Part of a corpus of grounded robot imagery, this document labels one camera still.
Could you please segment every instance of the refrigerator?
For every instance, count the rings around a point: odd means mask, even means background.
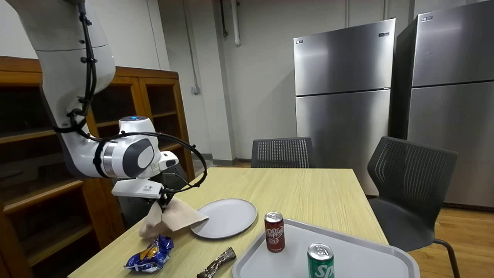
[[[390,132],[459,153],[446,203],[494,207],[493,11],[419,14],[397,37]]]
[[[318,168],[351,168],[378,195],[367,164],[388,134],[395,19],[293,39],[297,135]]]

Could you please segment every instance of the table top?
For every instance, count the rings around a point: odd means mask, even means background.
[[[351,169],[212,167],[200,188],[176,196],[194,209],[218,199],[245,199],[256,206],[257,219],[245,232],[228,239],[202,239],[189,228],[166,234],[173,238],[175,247],[163,269],[153,274],[131,273],[123,267],[132,255],[146,249],[151,241],[139,237],[141,221],[69,277],[195,277],[228,247],[240,257],[264,232],[264,214],[270,211],[279,211],[285,218],[388,243]],[[232,277],[233,262],[221,267],[214,278]]]

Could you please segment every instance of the green soda can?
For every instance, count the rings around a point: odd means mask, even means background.
[[[309,278],[334,278],[333,250],[322,243],[313,243],[307,249]]]

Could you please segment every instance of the black chair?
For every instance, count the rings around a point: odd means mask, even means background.
[[[453,248],[434,236],[434,224],[450,185],[458,154],[383,137],[367,166],[379,190],[369,200],[390,245],[411,251],[438,243],[446,247],[459,278]]]
[[[153,177],[152,180],[164,183],[168,188],[175,190],[182,189],[185,185],[187,185],[187,183],[181,178],[167,174],[178,174],[183,179],[187,180],[187,174],[180,164],[171,166],[170,168],[164,170],[161,175]],[[134,226],[137,222],[141,221],[141,219],[148,215],[151,205],[154,203],[152,200],[149,201],[148,199],[122,196],[119,196],[118,200],[122,209],[123,218],[125,220],[125,226],[127,228]]]
[[[253,168],[315,168],[309,137],[257,139],[252,143]]]

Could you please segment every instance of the gray tray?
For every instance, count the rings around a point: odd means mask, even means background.
[[[417,262],[396,247],[291,219],[285,219],[285,249],[268,251],[265,233],[261,233],[233,264],[233,277],[309,277],[307,248],[315,242],[333,250],[335,278],[420,278]]]

